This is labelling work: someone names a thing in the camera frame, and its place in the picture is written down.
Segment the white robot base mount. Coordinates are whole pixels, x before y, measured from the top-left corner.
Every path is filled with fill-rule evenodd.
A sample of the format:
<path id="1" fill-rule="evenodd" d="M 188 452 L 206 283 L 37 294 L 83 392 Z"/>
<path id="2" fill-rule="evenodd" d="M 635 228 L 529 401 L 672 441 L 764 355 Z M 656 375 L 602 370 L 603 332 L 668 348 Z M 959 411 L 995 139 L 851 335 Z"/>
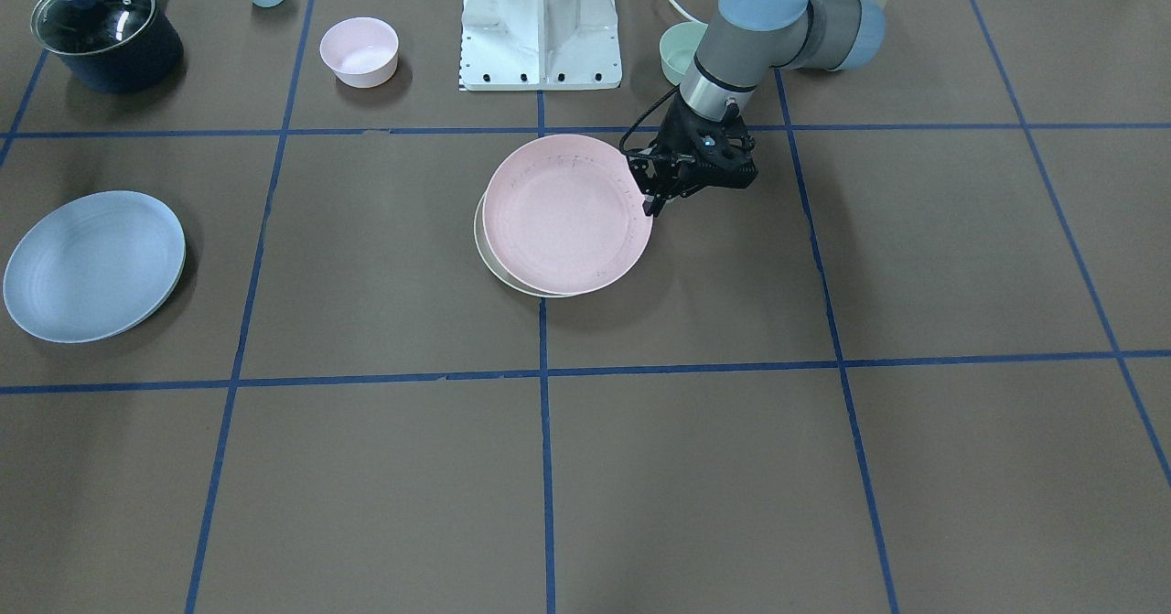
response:
<path id="1" fill-rule="evenodd" d="M 623 80 L 616 0 L 463 0 L 465 93 L 593 93 Z"/>

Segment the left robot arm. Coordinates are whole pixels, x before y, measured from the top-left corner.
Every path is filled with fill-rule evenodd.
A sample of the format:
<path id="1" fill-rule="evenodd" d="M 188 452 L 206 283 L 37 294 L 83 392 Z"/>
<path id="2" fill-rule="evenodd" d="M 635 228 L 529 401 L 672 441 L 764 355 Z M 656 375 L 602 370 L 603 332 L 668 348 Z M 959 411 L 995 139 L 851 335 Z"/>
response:
<path id="1" fill-rule="evenodd" d="M 666 114 L 648 146 L 619 154 L 657 217 L 708 186 L 756 180 L 744 109 L 771 70 L 854 70 L 878 54 L 886 15 L 877 0 L 715 0 L 697 52 L 658 101 Z"/>

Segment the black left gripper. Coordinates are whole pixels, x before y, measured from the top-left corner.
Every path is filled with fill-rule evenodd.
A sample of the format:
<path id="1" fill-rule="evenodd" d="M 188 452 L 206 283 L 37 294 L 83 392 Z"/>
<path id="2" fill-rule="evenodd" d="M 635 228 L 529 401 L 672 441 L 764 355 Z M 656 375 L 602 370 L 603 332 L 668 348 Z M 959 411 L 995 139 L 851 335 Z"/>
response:
<path id="1" fill-rule="evenodd" d="M 687 105 L 682 93 L 665 93 L 641 114 L 628 135 L 634 135 L 665 102 L 669 109 L 648 146 L 628 148 L 628 169 L 644 195 L 641 209 L 660 217 L 667 202 L 687 198 L 708 186 L 747 189 L 756 180 L 756 148 L 741 117 L 737 100 L 715 105 L 718 118 L 708 120 Z"/>

